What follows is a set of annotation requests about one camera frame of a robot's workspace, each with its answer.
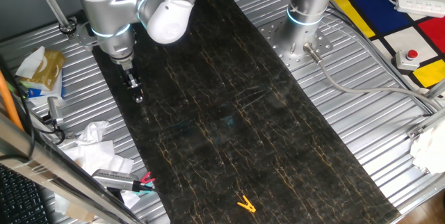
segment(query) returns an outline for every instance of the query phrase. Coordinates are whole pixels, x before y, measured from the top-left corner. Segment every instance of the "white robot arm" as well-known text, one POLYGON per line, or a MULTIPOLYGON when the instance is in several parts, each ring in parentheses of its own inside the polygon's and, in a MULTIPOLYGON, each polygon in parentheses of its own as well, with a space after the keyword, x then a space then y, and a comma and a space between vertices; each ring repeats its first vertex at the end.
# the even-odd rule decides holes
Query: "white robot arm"
MULTIPOLYGON (((287 18, 276 32, 278 47, 302 55, 303 45, 312 43, 329 0, 290 0, 287 18)), ((122 67, 137 102, 143 99, 132 60, 134 33, 131 24, 140 22, 157 43, 170 44, 186 31, 195 0, 81 0, 100 48, 122 67)))
POLYGON ((121 68, 137 102, 143 99, 133 67, 134 32, 140 22, 157 43, 170 44, 183 36, 195 0, 81 0, 98 45, 121 68))

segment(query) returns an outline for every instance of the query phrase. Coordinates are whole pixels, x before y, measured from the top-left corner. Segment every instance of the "yellow square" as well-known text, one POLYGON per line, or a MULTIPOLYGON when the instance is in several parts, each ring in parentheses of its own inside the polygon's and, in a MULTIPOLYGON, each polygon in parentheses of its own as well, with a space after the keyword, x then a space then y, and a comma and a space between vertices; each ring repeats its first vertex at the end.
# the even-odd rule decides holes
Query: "yellow square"
POLYGON ((428 88, 445 79, 445 62, 439 60, 414 71, 415 77, 424 88, 428 88))

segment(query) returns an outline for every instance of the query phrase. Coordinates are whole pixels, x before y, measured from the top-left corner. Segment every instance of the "keyboard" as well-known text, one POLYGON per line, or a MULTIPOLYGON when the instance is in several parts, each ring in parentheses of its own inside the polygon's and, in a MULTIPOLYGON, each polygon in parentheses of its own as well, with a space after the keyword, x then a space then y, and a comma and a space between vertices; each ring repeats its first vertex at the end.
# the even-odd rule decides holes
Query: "keyboard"
POLYGON ((50 224, 37 185, 0 165, 0 218, 5 224, 50 224))

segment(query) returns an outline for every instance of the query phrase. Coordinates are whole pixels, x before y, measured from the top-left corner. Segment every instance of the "white power strip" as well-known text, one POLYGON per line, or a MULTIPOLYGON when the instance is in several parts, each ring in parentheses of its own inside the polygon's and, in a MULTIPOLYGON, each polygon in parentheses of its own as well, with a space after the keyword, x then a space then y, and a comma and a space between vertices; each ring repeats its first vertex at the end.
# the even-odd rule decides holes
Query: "white power strip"
POLYGON ((445 16, 445 3, 429 0, 397 0, 396 10, 431 17, 445 16))

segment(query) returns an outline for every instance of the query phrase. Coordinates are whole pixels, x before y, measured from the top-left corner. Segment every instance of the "black marble mat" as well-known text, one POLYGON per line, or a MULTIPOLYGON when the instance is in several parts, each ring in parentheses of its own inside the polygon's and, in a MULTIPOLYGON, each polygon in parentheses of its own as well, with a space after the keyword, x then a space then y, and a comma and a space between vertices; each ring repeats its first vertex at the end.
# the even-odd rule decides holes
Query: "black marble mat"
POLYGON ((398 215, 233 0, 186 35, 136 26, 144 102, 93 51, 173 223, 388 223, 398 215), (238 206, 242 195, 257 211, 238 206))

